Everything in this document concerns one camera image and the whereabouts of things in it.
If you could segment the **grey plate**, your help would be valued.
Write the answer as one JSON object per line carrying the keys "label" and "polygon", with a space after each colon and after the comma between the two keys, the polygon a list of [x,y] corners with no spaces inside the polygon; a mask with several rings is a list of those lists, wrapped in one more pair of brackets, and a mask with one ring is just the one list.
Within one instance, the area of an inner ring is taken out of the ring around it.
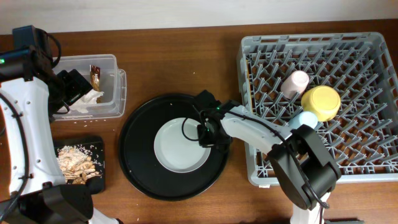
{"label": "grey plate", "polygon": [[211,149],[196,142],[197,126],[194,119],[175,118],[166,122],[155,135],[154,152],[167,170],[175,173],[193,172],[208,159]]}

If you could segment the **yellow bowl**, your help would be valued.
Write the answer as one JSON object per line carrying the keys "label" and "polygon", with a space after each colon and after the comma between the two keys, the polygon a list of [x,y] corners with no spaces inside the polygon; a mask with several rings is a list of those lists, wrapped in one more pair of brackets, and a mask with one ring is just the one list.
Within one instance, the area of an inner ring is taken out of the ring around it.
{"label": "yellow bowl", "polygon": [[304,111],[312,112],[319,121],[324,122],[337,115],[341,98],[332,87],[320,85],[303,94],[301,105]]}

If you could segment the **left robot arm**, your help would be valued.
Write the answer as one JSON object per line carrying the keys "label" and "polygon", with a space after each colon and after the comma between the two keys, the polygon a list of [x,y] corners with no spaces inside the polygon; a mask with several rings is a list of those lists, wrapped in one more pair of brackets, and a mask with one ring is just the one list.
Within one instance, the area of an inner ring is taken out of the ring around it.
{"label": "left robot arm", "polygon": [[12,31],[14,48],[1,54],[1,110],[11,158],[7,223],[116,223],[95,209],[85,184],[68,184],[59,167],[50,122],[91,90],[76,70],[54,73],[53,35],[34,26]]}

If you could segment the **white napkin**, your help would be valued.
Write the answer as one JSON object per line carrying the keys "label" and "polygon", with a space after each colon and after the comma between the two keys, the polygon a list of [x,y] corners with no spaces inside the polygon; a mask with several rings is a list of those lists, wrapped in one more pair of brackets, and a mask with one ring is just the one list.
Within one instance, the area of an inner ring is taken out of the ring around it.
{"label": "white napkin", "polygon": [[90,90],[87,94],[83,95],[79,100],[70,106],[72,111],[79,113],[88,113],[87,106],[97,104],[97,99],[103,96],[103,91]]}

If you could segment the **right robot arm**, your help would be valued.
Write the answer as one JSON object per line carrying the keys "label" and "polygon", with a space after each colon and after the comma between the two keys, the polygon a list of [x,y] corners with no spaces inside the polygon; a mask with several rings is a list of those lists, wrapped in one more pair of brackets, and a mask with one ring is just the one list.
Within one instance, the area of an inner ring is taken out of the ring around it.
{"label": "right robot arm", "polygon": [[201,147],[222,150],[234,138],[267,156],[285,195],[293,203],[291,223],[324,223],[327,200],[341,171],[315,130],[280,126],[253,115],[233,100],[216,100],[209,91],[194,97]]}

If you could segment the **gold snack wrapper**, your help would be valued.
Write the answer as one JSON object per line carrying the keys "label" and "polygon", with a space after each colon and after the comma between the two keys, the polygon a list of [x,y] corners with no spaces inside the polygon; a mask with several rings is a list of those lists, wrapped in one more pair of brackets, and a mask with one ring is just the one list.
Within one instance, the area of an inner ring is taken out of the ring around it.
{"label": "gold snack wrapper", "polygon": [[95,65],[90,65],[90,83],[92,90],[89,92],[91,100],[95,100],[96,103],[101,103],[101,97],[103,92],[100,91],[100,76],[101,69]]}

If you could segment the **food scraps pile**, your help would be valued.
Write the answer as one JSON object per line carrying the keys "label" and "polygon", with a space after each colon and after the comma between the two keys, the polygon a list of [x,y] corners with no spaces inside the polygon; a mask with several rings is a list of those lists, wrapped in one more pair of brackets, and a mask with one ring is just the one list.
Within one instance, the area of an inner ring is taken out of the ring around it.
{"label": "food scraps pile", "polygon": [[104,172],[101,170],[103,162],[92,149],[97,147],[91,144],[86,148],[79,144],[63,146],[56,150],[57,162],[67,183],[87,184],[91,179],[103,178]]}

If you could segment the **blue cup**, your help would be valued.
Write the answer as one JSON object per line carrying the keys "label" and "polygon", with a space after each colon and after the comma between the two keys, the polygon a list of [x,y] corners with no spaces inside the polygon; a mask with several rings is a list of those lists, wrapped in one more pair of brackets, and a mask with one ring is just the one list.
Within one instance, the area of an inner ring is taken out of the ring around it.
{"label": "blue cup", "polygon": [[310,111],[303,111],[289,120],[288,127],[298,129],[303,124],[315,129],[318,124],[318,118]]}

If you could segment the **pink cup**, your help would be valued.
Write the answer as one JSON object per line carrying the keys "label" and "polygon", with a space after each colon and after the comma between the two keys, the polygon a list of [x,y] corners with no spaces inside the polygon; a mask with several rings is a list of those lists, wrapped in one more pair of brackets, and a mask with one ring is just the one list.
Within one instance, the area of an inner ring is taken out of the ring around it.
{"label": "pink cup", "polygon": [[297,70],[286,78],[280,87],[280,91],[286,98],[291,99],[296,93],[301,95],[305,91],[308,83],[308,74],[304,71]]}

